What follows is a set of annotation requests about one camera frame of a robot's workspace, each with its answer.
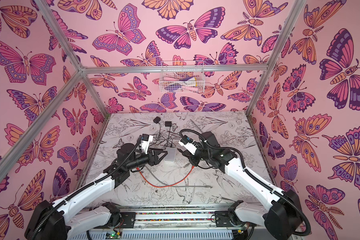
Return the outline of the white network switch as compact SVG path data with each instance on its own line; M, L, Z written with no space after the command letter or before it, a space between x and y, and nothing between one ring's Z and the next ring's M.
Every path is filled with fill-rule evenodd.
M173 164L176 159L176 148L166 148L167 155L164 157L164 162Z

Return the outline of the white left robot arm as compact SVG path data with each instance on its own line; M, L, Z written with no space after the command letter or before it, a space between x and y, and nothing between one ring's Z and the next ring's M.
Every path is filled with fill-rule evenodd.
M138 146L122 145L117 150L117 158L94 181L52 203L42 201L38 204L25 230L25 238L67 240L79 231L89 230L88 227L77 227L71 220L89 203L121 185L130 176L131 170L158 165L168 154L155 148L140 152Z

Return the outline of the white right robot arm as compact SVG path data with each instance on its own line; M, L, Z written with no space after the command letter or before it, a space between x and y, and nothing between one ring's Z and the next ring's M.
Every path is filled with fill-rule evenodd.
M232 204L230 215L234 225L249 222L264 226L277 240L287 240L293 235L305 237L312 233L299 196L292 190L285 192L276 187L247 167L239 150L220 146L211 132L201 134L183 129L179 135L179 144L186 149L183 155L193 166L206 162L239 182L260 202L260 206L254 207L243 201Z

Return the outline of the black power adapter left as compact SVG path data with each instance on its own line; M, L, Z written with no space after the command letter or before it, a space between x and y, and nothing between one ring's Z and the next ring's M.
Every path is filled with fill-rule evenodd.
M161 121L161 118L160 118L160 117L155 117L155 118L153 119L153 122L154 122L155 124L159 124L160 121Z

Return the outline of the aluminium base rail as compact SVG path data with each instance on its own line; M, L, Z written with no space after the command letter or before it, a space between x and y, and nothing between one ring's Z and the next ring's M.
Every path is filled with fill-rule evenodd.
M234 225L228 212L219 209L149 210L119 209L110 210L105 206L91 211L80 211L71 220L77 227L88 227L68 240L90 240L90 233L98 236L102 232L120 235L125 230L231 230L233 240L248 240L252 237L256 224L240 223Z

